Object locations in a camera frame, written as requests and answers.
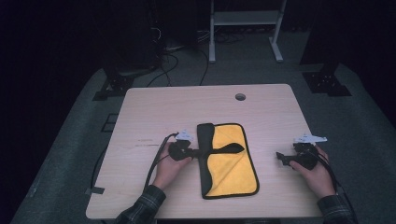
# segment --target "gray carpet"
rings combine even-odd
[[[396,132],[356,74],[340,65],[336,75],[350,90],[350,97],[313,94],[302,72],[318,71],[319,65],[299,65],[308,33],[281,33],[278,44],[285,59],[276,63],[267,34],[246,35],[232,45],[217,44],[217,62],[208,66],[203,85],[270,84],[291,85],[312,134],[326,136],[319,144],[330,155],[332,167],[356,210],[360,223],[394,223],[396,220]],[[201,49],[208,51],[208,45]],[[169,72],[172,86],[196,86],[206,61],[200,51],[183,49],[173,53],[177,67]],[[163,67],[175,64],[164,57]],[[162,71],[139,77],[134,87],[146,87]],[[105,82],[103,70],[77,98],[30,192],[12,223],[100,223],[89,220],[85,210],[90,196],[92,172],[111,133],[102,132],[110,113],[118,113],[122,97],[106,101],[92,98]],[[167,86],[165,76],[151,86]],[[321,218],[282,219],[282,223],[321,223]]]

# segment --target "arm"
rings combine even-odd
[[[316,148],[328,160],[327,154],[320,147]],[[308,187],[318,196],[318,207],[323,214],[324,223],[355,223],[347,204],[335,193],[329,172],[320,162],[312,170],[305,169],[296,161],[291,161],[290,166],[304,177]]]
[[[116,224],[146,224],[154,219],[166,198],[163,191],[175,180],[178,172],[191,161],[191,158],[174,161],[169,157],[169,145],[168,143],[163,148],[152,185],[145,189],[134,206],[117,216]]]

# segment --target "towel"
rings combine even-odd
[[[197,127],[201,191],[204,199],[254,195],[260,184],[240,124],[212,123]]]

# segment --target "dark background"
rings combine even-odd
[[[218,9],[278,6],[278,1],[217,1]],[[158,63],[150,26],[193,44],[195,31],[208,28],[209,1],[3,0],[0,8],[5,143],[0,152],[0,220],[7,223],[83,86],[102,67],[103,55],[131,67]],[[335,55],[359,75],[395,124],[395,10],[390,0],[293,0],[282,29],[312,27],[302,63],[324,63]]]

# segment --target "hand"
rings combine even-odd
[[[172,183],[178,172],[186,166],[190,161],[192,161],[191,157],[188,157],[182,161],[174,161],[169,156],[169,145],[171,143],[166,143],[163,147],[163,152],[160,156],[160,161],[157,164],[157,174],[155,176],[152,185],[157,188],[164,190],[170,183]]]
[[[323,155],[326,160],[328,160],[326,152],[324,152],[318,146],[316,146],[316,148],[318,153]],[[334,187],[332,186],[332,178],[322,163],[318,162],[318,164],[312,170],[305,169],[296,161],[291,161],[290,166],[294,170],[300,172],[300,174],[305,178],[308,187],[311,188],[320,199],[335,194]]]

